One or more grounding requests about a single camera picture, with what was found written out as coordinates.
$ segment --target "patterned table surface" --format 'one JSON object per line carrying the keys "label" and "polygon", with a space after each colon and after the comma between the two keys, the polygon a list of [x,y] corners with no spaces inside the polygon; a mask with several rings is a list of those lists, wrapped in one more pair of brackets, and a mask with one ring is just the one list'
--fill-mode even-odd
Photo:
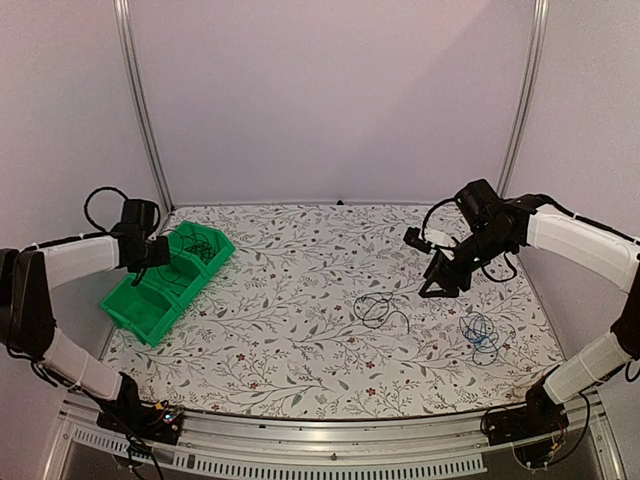
{"label": "patterned table surface", "polygon": [[[459,298],[420,298],[431,256],[402,237],[425,212],[181,208],[170,226],[189,220],[218,228],[237,251],[157,348],[117,330],[104,362],[134,377],[147,400],[247,415],[404,417],[521,401],[562,359],[528,280],[520,268],[502,284],[475,273]],[[455,207],[432,222],[457,238],[467,232]],[[497,260],[489,270],[510,273]],[[363,325],[354,302],[372,292],[393,292],[385,298],[408,317],[409,332],[400,314],[378,329]],[[495,358],[462,334],[460,319],[478,313],[495,326]]]}

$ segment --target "cable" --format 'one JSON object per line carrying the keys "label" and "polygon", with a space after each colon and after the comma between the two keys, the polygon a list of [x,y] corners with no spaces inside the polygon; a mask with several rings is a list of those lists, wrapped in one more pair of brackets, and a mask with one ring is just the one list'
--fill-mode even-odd
{"label": "cable", "polygon": [[[382,313],[379,315],[369,316],[369,314],[371,314],[371,311],[378,305],[380,305],[380,308],[383,309]],[[360,313],[361,307],[368,307],[364,314]],[[405,322],[407,322],[407,333],[411,333],[409,317],[407,317],[407,315],[399,310],[393,303],[393,292],[367,293],[366,295],[362,295],[356,298],[356,301],[353,302],[353,314],[358,320],[362,322],[363,326],[367,327],[370,330],[377,330],[379,328],[382,328],[395,313],[400,314],[400,316],[404,318]]]}
{"label": "cable", "polygon": [[582,433],[580,433],[580,437],[578,437],[578,441],[573,445],[573,447],[571,447],[571,450],[569,450],[564,457],[561,457],[557,460],[552,460],[547,464],[547,467],[551,467],[553,465],[557,465],[560,462],[564,462],[573,452],[575,452],[578,449],[578,447],[582,443],[582,440],[584,440],[584,437],[587,435],[587,430],[589,430],[589,420],[591,418],[591,403],[589,403],[589,399],[584,393],[580,392],[578,393],[578,395],[580,395],[584,400],[584,402],[587,404],[587,418],[584,422],[584,428],[582,429]]}
{"label": "cable", "polygon": [[614,235],[617,235],[620,238],[623,238],[631,243],[635,243],[636,245],[640,245],[640,242],[633,238],[630,235],[627,235],[626,233],[621,232],[620,230],[616,230],[613,227],[610,227],[608,225],[604,225],[603,223],[597,222],[596,220],[592,220],[588,217],[584,217],[582,215],[578,215],[575,212],[572,212],[571,210],[569,210],[568,208],[562,206],[560,203],[558,203],[554,198],[550,197],[549,195],[545,195],[544,193],[539,193],[536,195],[537,197],[539,197],[540,199],[550,203],[551,205],[553,205],[554,207],[556,207],[558,210],[560,210],[562,213],[564,213],[565,215],[568,215],[570,217],[573,217],[574,219],[582,222],[582,223],[586,223],[587,225],[591,225],[592,227],[596,227],[600,230],[604,230],[605,232],[609,232],[609,233],[613,233]]}
{"label": "cable", "polygon": [[131,282],[131,286],[137,287],[138,285],[140,285],[140,282],[142,281],[142,279],[146,274],[147,274],[147,267],[144,267],[142,270],[136,273],[136,277]]}
{"label": "cable", "polygon": [[91,224],[91,226],[96,230],[106,233],[107,229],[104,228],[102,225],[99,225],[95,220],[93,220],[93,218],[91,218],[91,215],[89,214],[89,203],[91,203],[91,200],[96,194],[104,191],[115,192],[118,195],[120,195],[124,200],[129,200],[129,197],[127,197],[127,195],[122,190],[116,187],[100,187],[100,188],[96,188],[93,192],[91,192],[87,197],[87,199],[84,201],[83,209],[84,209],[84,216],[87,219],[87,222],[89,222],[89,224]]}
{"label": "cable", "polygon": [[[585,404],[587,405],[587,418],[585,419],[585,423],[584,423],[584,427],[582,428],[582,432],[580,433],[580,436],[578,437],[578,440],[576,441],[576,443],[574,443],[573,447],[571,447],[571,450],[569,450],[564,456],[558,458],[557,460],[553,459],[553,457],[556,454],[556,452],[559,451],[560,448],[562,448],[564,443],[566,443],[566,440],[565,440],[566,430],[564,428],[562,428],[562,425],[559,425],[560,426],[560,435],[561,436],[560,436],[560,439],[558,439],[558,441],[554,440],[554,447],[552,447],[552,450],[548,454],[543,455],[542,457],[539,457],[536,460],[528,462],[528,465],[523,463],[523,462],[526,461],[526,459],[524,459],[524,458],[520,459],[520,458],[518,458],[516,456],[515,447],[512,447],[511,450],[513,452],[513,456],[518,461],[518,464],[522,465],[524,468],[526,468],[527,470],[529,470],[531,472],[536,472],[536,471],[539,471],[539,470],[546,470],[547,468],[552,467],[554,465],[557,465],[560,462],[564,462],[567,458],[569,458],[578,449],[578,447],[582,444],[582,441],[584,440],[584,437],[587,435],[587,431],[589,430],[589,420],[591,418],[591,403],[589,402],[589,399],[582,392],[578,393],[578,395],[580,395],[583,398],[583,400],[585,401]],[[529,465],[542,465],[542,466],[540,466],[540,467],[530,467]]]}
{"label": "cable", "polygon": [[[172,257],[171,260],[175,259],[176,257],[179,257],[180,254],[182,254],[182,252],[187,252],[192,255],[196,255],[198,258],[200,258],[200,260],[202,260],[202,262],[205,265],[208,265],[211,262],[211,260],[213,260],[213,258],[216,256],[216,251],[211,245],[211,242],[202,233],[194,232],[191,235],[183,235],[176,230],[168,230],[168,231],[165,231],[164,234],[166,234],[167,232],[173,232],[174,234],[177,234],[180,237],[180,240],[182,241],[179,251],[176,254],[171,256]],[[169,261],[169,266],[177,272],[178,274],[177,277],[173,279],[166,278],[164,276],[164,273],[162,272],[162,267],[157,268],[155,272],[165,282],[170,283],[172,285],[176,285],[181,288],[187,288],[188,285],[184,285],[183,283],[180,283],[180,279],[182,278],[182,272],[171,263],[171,260]]]}
{"label": "cable", "polygon": [[[425,235],[425,231],[427,230],[427,223],[429,223],[429,218],[431,218],[431,215],[433,215],[433,213],[443,205],[446,205],[447,203],[453,203],[453,202],[455,202],[455,198],[445,198],[444,200],[439,201],[429,209],[427,214],[424,216],[424,219],[422,220],[422,230],[420,231],[420,233],[422,235],[423,242],[427,241],[425,240],[424,235]],[[432,245],[436,248],[440,248],[441,250],[453,250],[455,248],[455,247],[447,247],[445,245],[435,245],[433,243]]]}
{"label": "cable", "polygon": [[[80,390],[80,391],[84,393],[87,397],[89,397],[91,400],[96,402],[98,405],[100,405],[101,410],[105,412],[107,415],[109,415],[113,420],[115,420],[115,422],[118,425],[120,425],[120,427],[122,427],[125,430],[126,432],[125,437],[129,442],[129,448],[127,449],[127,454],[129,455],[129,461],[130,462],[133,461],[132,452],[138,453],[140,455],[148,456],[149,458],[151,458],[151,461],[156,467],[156,472],[158,473],[158,479],[164,480],[164,474],[162,473],[162,469],[160,468],[158,459],[156,458],[155,454],[153,453],[149,445],[147,445],[144,440],[142,440],[136,433],[134,433],[133,430],[131,430],[122,420],[120,420],[116,415],[110,412],[108,408],[104,408],[104,405],[100,402],[100,399],[94,397],[86,390]],[[135,471],[135,469],[132,468],[131,471],[132,473],[134,473],[134,475],[136,475],[137,478],[145,480],[144,477],[140,476],[140,474]]]}
{"label": "cable", "polygon": [[509,260],[509,257],[507,257],[507,252],[504,252],[504,261],[507,264],[507,266],[509,267],[509,269],[512,272],[512,275],[508,278],[495,278],[492,277],[491,275],[489,275],[489,272],[487,272],[487,269],[484,265],[482,265],[480,267],[480,269],[482,270],[482,273],[484,273],[484,276],[487,277],[489,280],[491,280],[494,283],[505,283],[505,282],[509,282],[511,280],[513,280],[514,278],[516,278],[518,276],[518,270],[516,269],[516,267],[513,265],[513,263],[511,263],[511,261]]}
{"label": "cable", "polygon": [[629,362],[627,363],[627,367],[624,369],[624,378],[627,380],[627,382],[629,383],[633,383],[635,382],[638,378],[640,378],[640,369],[638,369],[638,371],[636,372],[635,375],[631,376],[631,364],[633,362]]}
{"label": "cable", "polygon": [[[515,337],[514,330],[502,343],[499,343],[500,334],[496,331],[493,321],[478,312],[469,312],[468,315],[460,317],[459,327],[462,336],[473,347],[471,361],[479,367],[486,367],[494,363],[498,359],[500,349],[507,343],[507,340]],[[478,354],[489,355],[490,360],[488,363],[479,362],[476,358]]]}
{"label": "cable", "polygon": [[[14,356],[11,355],[12,358],[26,358],[31,360],[31,370],[33,371],[33,373],[40,378],[41,380],[47,382],[48,384],[54,386],[54,387],[58,387],[58,384],[55,383],[55,381],[53,379],[51,379],[51,377],[49,377],[49,375],[47,374],[47,369],[46,367],[43,367],[42,365],[40,365],[39,363],[37,363],[35,360],[33,360],[31,357],[29,356]],[[107,415],[109,415],[111,418],[113,418],[116,423],[118,423],[126,432],[128,432],[125,436],[127,438],[127,440],[129,441],[129,448],[133,447],[133,451],[135,451],[136,453],[140,453],[142,455],[147,455],[151,458],[151,461],[153,462],[153,464],[156,467],[156,471],[158,473],[158,478],[159,480],[164,480],[164,475],[162,473],[162,470],[160,469],[160,465],[158,464],[158,460],[156,458],[156,456],[154,455],[153,451],[151,450],[151,448],[144,442],[144,440],[142,440],[138,435],[136,435],[127,425],[125,425],[116,415],[114,415],[113,413],[111,413],[109,411],[108,408],[104,408],[102,403],[99,401],[99,399],[97,397],[94,397],[93,395],[91,395],[89,392],[87,392],[86,390],[79,388],[78,391],[80,391],[81,393],[84,393],[87,397],[89,397],[91,400],[93,400],[94,402],[96,402],[98,405],[100,405],[101,410],[103,412],[105,412]],[[132,442],[132,438],[135,438],[135,440],[138,442],[138,444],[134,444]],[[131,451],[128,451],[129,454],[129,460],[132,461],[131,458]],[[137,472],[135,472],[134,469],[131,470],[139,479],[145,480],[143,477],[141,477]]]}

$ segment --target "green bin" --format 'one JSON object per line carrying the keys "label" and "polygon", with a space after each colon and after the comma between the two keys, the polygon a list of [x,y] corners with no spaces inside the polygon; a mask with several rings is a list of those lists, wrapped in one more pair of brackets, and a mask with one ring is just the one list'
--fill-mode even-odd
{"label": "green bin", "polygon": [[153,347],[235,250],[221,231],[192,222],[168,237],[169,265],[147,270],[137,287],[131,286],[135,274],[127,275],[100,304],[117,327]]}

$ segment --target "white backdrop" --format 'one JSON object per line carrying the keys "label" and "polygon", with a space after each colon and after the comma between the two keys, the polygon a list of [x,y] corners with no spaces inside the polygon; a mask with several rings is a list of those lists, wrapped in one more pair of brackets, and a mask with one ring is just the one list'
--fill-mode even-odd
{"label": "white backdrop", "polygon": [[495,182],[533,4],[132,2],[175,203],[428,202]]}
{"label": "white backdrop", "polygon": [[[509,194],[548,193],[640,236],[640,4],[551,2],[548,18]],[[521,258],[567,355],[618,318],[626,297],[606,280],[549,253]],[[619,374],[599,389],[629,479],[640,478],[639,387]]]}

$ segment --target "black wire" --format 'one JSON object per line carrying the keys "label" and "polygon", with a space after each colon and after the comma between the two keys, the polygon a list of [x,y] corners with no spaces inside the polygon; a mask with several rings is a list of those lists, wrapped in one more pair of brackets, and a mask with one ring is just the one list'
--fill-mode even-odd
{"label": "black wire", "polygon": [[87,199],[84,201],[84,216],[87,219],[87,222],[89,222],[91,224],[91,226],[93,228],[95,228],[96,230],[99,230],[101,232],[106,232],[107,229],[104,228],[102,225],[99,225],[98,223],[96,223],[95,220],[93,220],[93,218],[91,218],[91,215],[89,214],[89,203],[91,203],[91,199],[98,193],[100,192],[104,192],[104,191],[110,191],[110,192],[116,192],[118,195],[120,195],[123,199],[125,200],[129,200],[129,197],[127,197],[127,195],[120,189],[116,188],[116,187],[100,187],[100,188],[96,188],[93,192],[91,192],[89,194],[89,196],[87,197]]}
{"label": "black wire", "polygon": [[[433,212],[435,212],[437,209],[439,209],[443,205],[446,205],[447,203],[452,203],[452,202],[455,202],[455,198],[445,198],[444,200],[439,201],[429,209],[427,214],[424,216],[424,219],[422,220],[422,230],[421,230],[422,241],[426,242],[424,235],[425,235],[425,231],[427,230],[427,223],[429,223],[429,218],[431,218],[431,215],[433,215]],[[453,250],[455,248],[455,247],[447,247],[445,245],[435,245],[435,244],[433,244],[433,246],[440,248],[441,250]]]}
{"label": "black wire", "polygon": [[158,459],[156,458],[155,454],[153,453],[149,445],[147,445],[144,440],[142,440],[136,433],[134,433],[134,431],[131,430],[122,420],[120,420],[116,415],[110,412],[108,408],[104,408],[100,399],[98,399],[97,397],[94,397],[92,394],[90,394],[86,390],[81,390],[81,392],[84,393],[91,400],[96,402],[98,405],[100,405],[102,411],[105,412],[107,415],[109,415],[112,419],[114,419],[116,423],[120,425],[127,432],[125,434],[125,437],[129,441],[129,449],[133,449],[134,452],[139,453],[141,455],[147,455],[149,458],[151,458],[151,461],[156,467],[156,472],[158,473],[159,480],[164,480],[164,475],[162,473],[162,469],[160,468],[160,465],[158,464]]}
{"label": "black wire", "polygon": [[140,285],[140,282],[142,281],[142,279],[146,274],[147,274],[147,267],[144,267],[142,270],[136,273],[136,277],[131,282],[131,286],[137,287],[138,285]]}
{"label": "black wire", "polygon": [[[369,305],[369,308],[364,313],[364,315],[361,315],[358,306],[360,304],[363,304],[363,307],[366,308],[367,302],[372,303],[371,305]],[[383,308],[383,312],[380,315],[374,315],[370,317],[369,314],[378,305],[381,305],[381,308]],[[409,317],[407,317],[407,315],[399,310],[393,303],[393,292],[367,293],[366,295],[362,295],[356,298],[356,301],[353,302],[353,314],[358,320],[362,322],[363,326],[367,327],[370,330],[377,330],[383,327],[395,313],[400,314],[404,318],[405,322],[407,322],[407,333],[411,333]]]}
{"label": "black wire", "polygon": [[609,225],[605,225],[603,223],[597,222],[597,221],[592,220],[592,219],[590,219],[588,217],[583,217],[582,215],[576,215],[575,212],[572,212],[568,208],[560,205],[554,198],[550,197],[549,195],[545,195],[544,193],[539,193],[536,196],[541,198],[542,200],[550,203],[551,205],[556,207],[558,210],[560,210],[565,215],[573,217],[573,218],[575,218],[576,220],[578,220],[578,221],[580,221],[582,223],[586,223],[587,225],[591,225],[592,227],[596,227],[596,228],[598,228],[600,230],[604,230],[605,232],[613,233],[614,235],[617,235],[618,237],[623,238],[623,239],[625,239],[625,240],[627,240],[627,241],[629,241],[631,243],[635,243],[635,244],[639,243],[632,236],[627,235],[626,233],[623,233],[620,230],[616,230],[615,228],[610,227]]}
{"label": "black wire", "polygon": [[589,419],[591,417],[591,404],[589,403],[589,399],[584,393],[580,392],[578,395],[580,395],[587,404],[587,419],[584,422],[582,433],[580,434],[580,437],[578,437],[578,441],[573,445],[573,447],[571,447],[571,450],[569,450],[564,457],[558,458],[557,460],[551,460],[547,464],[547,467],[551,467],[552,465],[557,465],[558,463],[565,461],[573,452],[578,449],[578,447],[582,443],[582,440],[584,440],[584,437],[587,435],[587,430],[589,430]]}
{"label": "black wire", "polygon": [[627,367],[624,369],[624,378],[626,378],[629,383],[633,383],[640,378],[640,369],[638,369],[635,375],[631,376],[631,363],[632,362],[627,363]]}
{"label": "black wire", "polygon": [[[500,333],[496,330],[493,321],[482,313],[470,312],[464,317],[460,317],[458,326],[462,336],[473,346],[471,361],[479,366],[486,367],[498,360],[500,349],[509,338],[515,337],[515,330],[500,343]],[[489,355],[491,360],[480,362],[476,356],[478,354]]]}
{"label": "black wire", "polygon": [[504,252],[504,261],[507,264],[507,266],[509,267],[509,269],[512,272],[512,275],[508,278],[495,278],[491,275],[489,275],[489,272],[487,272],[487,269],[484,265],[482,265],[480,267],[480,269],[482,270],[482,273],[484,273],[484,276],[487,277],[489,280],[491,280],[494,283],[505,283],[505,282],[509,282],[511,280],[513,280],[514,278],[516,278],[518,276],[518,270],[516,269],[516,267],[513,265],[513,263],[511,263],[511,261],[509,260],[509,257],[507,257],[507,252]]}

